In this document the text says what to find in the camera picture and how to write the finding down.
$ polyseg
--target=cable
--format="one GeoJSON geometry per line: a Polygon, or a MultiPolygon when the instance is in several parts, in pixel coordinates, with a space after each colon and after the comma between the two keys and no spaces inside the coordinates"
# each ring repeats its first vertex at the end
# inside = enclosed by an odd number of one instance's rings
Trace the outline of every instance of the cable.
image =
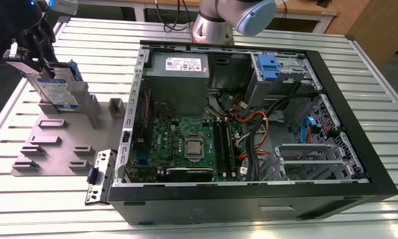
{"type": "Polygon", "coordinates": [[[182,0],[182,1],[184,1],[184,5],[185,5],[185,10],[188,12],[189,22],[192,22],[192,17],[190,17],[190,12],[188,10],[186,2],[185,2],[185,0],[182,0]]]}
{"type": "Polygon", "coordinates": [[[284,19],[286,19],[288,18],[288,5],[286,5],[286,2],[285,2],[285,0],[281,0],[282,2],[284,2],[284,5],[285,5],[285,9],[284,9],[284,19]]]}
{"type": "Polygon", "coordinates": [[[172,31],[182,31],[186,29],[186,26],[181,29],[176,29],[177,26],[177,22],[178,22],[178,15],[180,15],[180,0],[177,1],[177,15],[176,15],[176,20],[173,23],[173,26],[169,26],[168,23],[162,20],[161,14],[160,14],[160,4],[158,4],[158,0],[154,0],[154,4],[157,6],[157,15],[158,15],[158,19],[161,21],[161,23],[164,24],[164,32],[165,33],[170,33],[172,31]]]}
{"type": "Polygon", "coordinates": [[[212,111],[214,111],[220,116],[226,116],[226,114],[218,112],[210,104],[205,104],[205,106],[206,106],[212,111]]]}
{"type": "MultiPolygon", "coordinates": [[[[318,96],[318,93],[305,93],[305,94],[296,94],[296,95],[289,95],[281,99],[278,99],[273,105],[268,108],[268,110],[265,111],[265,118],[268,118],[273,113],[274,111],[278,109],[278,107],[281,105],[284,105],[285,102],[293,100],[294,98],[313,98],[318,96]]],[[[260,128],[260,125],[262,123],[262,120],[265,119],[264,117],[260,117],[260,120],[257,121],[257,123],[254,124],[254,127],[250,131],[250,134],[249,134],[249,137],[248,137],[248,144],[246,144],[246,155],[248,155],[248,160],[252,160],[253,164],[256,167],[258,167],[258,158],[257,158],[257,155],[256,155],[256,152],[254,150],[252,150],[254,148],[254,145],[253,145],[253,140],[254,140],[254,132],[258,130],[260,128]]]]}
{"type": "Polygon", "coordinates": [[[145,98],[146,98],[146,112],[145,112],[145,117],[144,117],[144,124],[141,125],[141,130],[140,130],[140,134],[138,134],[138,138],[133,143],[137,143],[138,140],[141,139],[141,136],[144,135],[144,131],[145,131],[145,126],[146,126],[146,122],[148,122],[148,118],[149,118],[149,96],[146,91],[144,91],[145,93],[145,98]]]}
{"type": "Polygon", "coordinates": [[[213,116],[224,118],[224,115],[221,115],[216,110],[212,110],[206,104],[205,104],[204,108],[205,108],[205,110],[209,111],[209,113],[212,113],[213,116]]]}

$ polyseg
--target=black cable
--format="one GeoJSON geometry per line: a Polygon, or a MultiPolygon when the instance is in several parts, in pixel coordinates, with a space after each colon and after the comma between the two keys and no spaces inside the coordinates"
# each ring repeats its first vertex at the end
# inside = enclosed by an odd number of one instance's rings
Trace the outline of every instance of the black cable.
{"type": "Polygon", "coordinates": [[[284,5],[285,5],[285,9],[284,9],[284,19],[286,19],[288,18],[288,5],[286,5],[286,2],[285,2],[285,0],[281,0],[282,2],[284,2],[284,5]]]}
{"type": "Polygon", "coordinates": [[[184,31],[186,29],[186,27],[181,28],[181,29],[176,29],[177,26],[177,22],[178,22],[178,15],[180,15],[180,0],[177,2],[177,15],[176,15],[176,20],[173,23],[173,26],[169,26],[168,23],[162,20],[161,15],[160,15],[160,5],[158,5],[158,1],[156,0],[156,6],[157,6],[157,15],[158,15],[158,19],[161,21],[161,23],[164,24],[164,32],[165,33],[170,33],[172,31],[184,31]]]}
{"type": "Polygon", "coordinates": [[[186,10],[186,12],[188,12],[188,16],[189,16],[189,22],[192,22],[190,12],[189,12],[189,10],[188,10],[188,6],[186,6],[186,2],[185,2],[185,0],[184,0],[184,5],[185,5],[185,10],[186,10]]]}
{"type": "MultiPolygon", "coordinates": [[[[278,99],[273,103],[273,105],[268,108],[268,110],[265,111],[266,117],[269,117],[274,113],[274,111],[278,109],[278,107],[281,105],[284,105],[284,103],[288,102],[289,100],[293,100],[294,98],[313,98],[313,97],[318,96],[318,94],[320,93],[317,93],[317,92],[305,93],[305,94],[296,94],[296,95],[289,95],[289,96],[278,99]]],[[[262,124],[262,121],[264,121],[264,117],[261,116],[260,120],[254,124],[253,129],[250,131],[250,134],[249,134],[249,137],[248,137],[249,143],[246,144],[246,157],[248,157],[248,161],[249,161],[249,158],[250,158],[254,167],[258,167],[258,165],[260,165],[258,157],[257,157],[256,150],[254,150],[254,144],[253,144],[254,133],[258,130],[260,125],[262,124]]]]}
{"type": "Polygon", "coordinates": [[[214,99],[216,99],[216,101],[217,101],[217,104],[218,104],[221,110],[228,114],[229,118],[230,118],[232,120],[236,121],[236,118],[230,115],[232,111],[229,111],[229,110],[224,107],[224,105],[222,105],[222,102],[221,102],[221,93],[222,93],[222,91],[220,90],[220,91],[217,92],[216,96],[214,96],[214,99]]]}

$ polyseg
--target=red wire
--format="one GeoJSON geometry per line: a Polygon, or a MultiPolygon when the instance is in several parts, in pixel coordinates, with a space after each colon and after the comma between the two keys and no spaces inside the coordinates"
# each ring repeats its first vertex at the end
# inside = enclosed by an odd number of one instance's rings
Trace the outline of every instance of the red wire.
{"type": "Polygon", "coordinates": [[[146,91],[144,91],[144,93],[145,93],[145,98],[146,98],[146,112],[145,112],[144,124],[142,124],[142,126],[141,126],[141,130],[140,130],[140,135],[138,135],[138,138],[137,138],[137,140],[134,141],[134,143],[138,142],[141,136],[144,135],[145,126],[146,126],[146,122],[148,122],[148,118],[149,118],[149,96],[148,96],[146,91]]]}
{"type": "Polygon", "coordinates": [[[305,143],[310,143],[312,141],[312,131],[308,131],[305,143]]]}

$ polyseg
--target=white label sticker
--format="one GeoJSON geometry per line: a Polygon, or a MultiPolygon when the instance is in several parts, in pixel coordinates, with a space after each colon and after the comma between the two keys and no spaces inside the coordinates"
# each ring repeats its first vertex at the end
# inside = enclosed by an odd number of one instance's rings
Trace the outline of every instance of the white label sticker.
{"type": "Polygon", "coordinates": [[[66,90],[68,83],[64,79],[37,79],[37,81],[53,105],[68,109],[77,108],[78,103],[66,90]]]}
{"type": "Polygon", "coordinates": [[[248,168],[241,167],[241,168],[240,168],[240,173],[241,173],[241,174],[248,174],[248,168]]]}
{"type": "Polygon", "coordinates": [[[201,71],[198,58],[166,58],[165,70],[168,71],[201,71]]]}
{"type": "Polygon", "coordinates": [[[240,105],[244,109],[248,107],[248,105],[246,105],[246,103],[245,103],[244,101],[241,101],[241,102],[238,103],[238,105],[240,105]]]}
{"type": "Polygon", "coordinates": [[[322,11],[321,15],[333,15],[333,16],[336,16],[337,13],[336,12],[329,12],[329,11],[322,11]]]}

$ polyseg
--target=aluminum table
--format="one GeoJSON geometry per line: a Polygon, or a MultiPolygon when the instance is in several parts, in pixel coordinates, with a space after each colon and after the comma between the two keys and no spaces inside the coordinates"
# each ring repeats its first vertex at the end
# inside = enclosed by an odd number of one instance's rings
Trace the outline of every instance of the aluminum table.
{"type": "MultiPolygon", "coordinates": [[[[138,41],[190,41],[188,31],[164,33],[160,23],[72,18],[54,27],[60,61],[74,59],[98,101],[128,101],[138,41]]],[[[398,187],[398,95],[361,47],[345,36],[265,31],[234,34],[236,45],[310,49],[322,58],[398,187]]],[[[324,220],[130,226],[112,206],[84,206],[85,177],[13,177],[19,150],[40,108],[26,80],[0,114],[0,236],[20,238],[398,238],[398,195],[324,220]]]]}

